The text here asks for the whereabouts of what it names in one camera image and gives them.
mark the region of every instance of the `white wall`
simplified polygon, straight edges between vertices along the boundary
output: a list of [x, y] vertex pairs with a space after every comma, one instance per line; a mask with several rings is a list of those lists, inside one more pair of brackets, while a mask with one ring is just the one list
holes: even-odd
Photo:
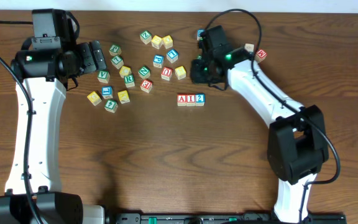
[[0, 9], [358, 13], [358, 0], [0, 0]]

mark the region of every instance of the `toy cube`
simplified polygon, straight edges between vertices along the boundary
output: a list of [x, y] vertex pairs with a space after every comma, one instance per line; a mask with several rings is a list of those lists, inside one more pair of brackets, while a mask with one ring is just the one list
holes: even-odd
[[127, 88], [135, 86], [135, 80], [133, 75], [127, 75], [124, 77], [125, 86]]
[[138, 73], [139, 73], [139, 76], [144, 80], [151, 76], [150, 70], [146, 66], [143, 66], [142, 68], [140, 68]]
[[102, 87], [102, 96], [104, 99], [112, 98], [112, 87], [111, 86]]
[[204, 106], [205, 104], [205, 94], [196, 94], [196, 106]]
[[155, 55], [153, 60], [153, 65], [157, 68], [162, 68], [162, 64], [164, 63], [164, 56]]
[[155, 47], [156, 49], [159, 49], [162, 45], [162, 38], [155, 35], [152, 39], [152, 46]]
[[100, 71], [99, 75], [98, 75], [98, 80], [99, 82], [103, 82], [103, 83], [109, 83], [110, 80], [110, 74], [108, 71]]
[[255, 61], [257, 61], [258, 63], [262, 62], [263, 60], [265, 60], [267, 54], [264, 50], [260, 49], [258, 50], [258, 52], [255, 54]]
[[178, 52], [175, 49], [168, 51], [167, 58], [171, 63], [176, 62], [178, 60]]
[[102, 99], [99, 97], [99, 95], [93, 91], [91, 94], [89, 94], [88, 96], [88, 99], [90, 100], [90, 102], [96, 106], [98, 105], [100, 102], [102, 102]]
[[142, 84], [140, 84], [140, 89], [145, 91], [146, 93], [150, 93], [153, 88], [153, 83], [148, 80], [143, 80]]
[[121, 54], [121, 48], [116, 45], [116, 44], [113, 44], [111, 47], [110, 47], [110, 50], [109, 50], [111, 56], [117, 56], [117, 55], [120, 55]]
[[201, 40], [201, 34], [204, 32], [204, 29], [197, 30], [197, 40]]
[[162, 37], [162, 42], [165, 46], [165, 49], [169, 49], [169, 48], [173, 47], [173, 40], [170, 35]]
[[171, 68], [164, 67], [161, 72], [161, 78], [168, 81], [171, 80], [172, 72]]
[[122, 66], [121, 70], [119, 71], [119, 75], [121, 76], [121, 78], [124, 78], [127, 75], [130, 75], [131, 73], [131, 68], [127, 67], [127, 66]]
[[178, 106], [186, 106], [186, 95], [178, 95]]
[[115, 66], [116, 69], [119, 69], [124, 65], [124, 61], [118, 55], [111, 59], [111, 63]]
[[118, 98], [122, 104], [130, 102], [128, 91], [126, 91], [126, 90], [118, 92]]
[[104, 106], [104, 109], [106, 111], [110, 111], [112, 113], [115, 113], [118, 108], [118, 104], [114, 100], [108, 100], [106, 105]]
[[179, 80], [186, 77], [186, 70], [183, 66], [175, 68], [175, 75]]
[[186, 106], [196, 106], [196, 95], [186, 95]]
[[253, 44], [246, 44], [244, 46], [244, 49], [246, 49], [246, 51], [248, 51], [249, 53], [254, 52], [254, 45]]
[[140, 39], [141, 41], [143, 41], [144, 44], [148, 44], [150, 43], [150, 41], [152, 41], [152, 34], [145, 30], [143, 31], [143, 33], [140, 34]]

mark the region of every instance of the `wood grain surface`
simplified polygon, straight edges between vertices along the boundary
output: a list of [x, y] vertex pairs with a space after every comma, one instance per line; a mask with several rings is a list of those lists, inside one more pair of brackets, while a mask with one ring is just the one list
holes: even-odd
[[[135, 71], [131, 102], [116, 114], [93, 106], [87, 94], [102, 83], [92, 73], [79, 78], [69, 91], [60, 123], [60, 173], [63, 191], [84, 203], [145, 213], [242, 213], [271, 210], [277, 178], [266, 158], [267, 127], [235, 91], [218, 91], [191, 84], [190, 78], [171, 82], [153, 68], [155, 54], [167, 50], [144, 45], [139, 34], [171, 35], [180, 56], [169, 67], [184, 65], [198, 55], [196, 30], [215, 13], [73, 12], [81, 25], [78, 42], [101, 41], [122, 47], [125, 65]], [[358, 223], [358, 15], [257, 13], [263, 27], [262, 48], [268, 53], [264, 72], [305, 106], [318, 105], [326, 130], [342, 161], [340, 178], [331, 185], [313, 186], [308, 208], [343, 212]], [[0, 19], [31, 20], [30, 11], [0, 11]], [[234, 46], [254, 43], [257, 28], [242, 14], [216, 21]], [[0, 56], [14, 58], [27, 25], [0, 25]], [[140, 90], [137, 70], [152, 68], [153, 90]], [[110, 84], [116, 93], [124, 80], [110, 63]], [[9, 176], [17, 126], [15, 84], [0, 65], [0, 195]], [[178, 108], [177, 93], [205, 93], [204, 107]], [[335, 171], [332, 156], [319, 180]]]

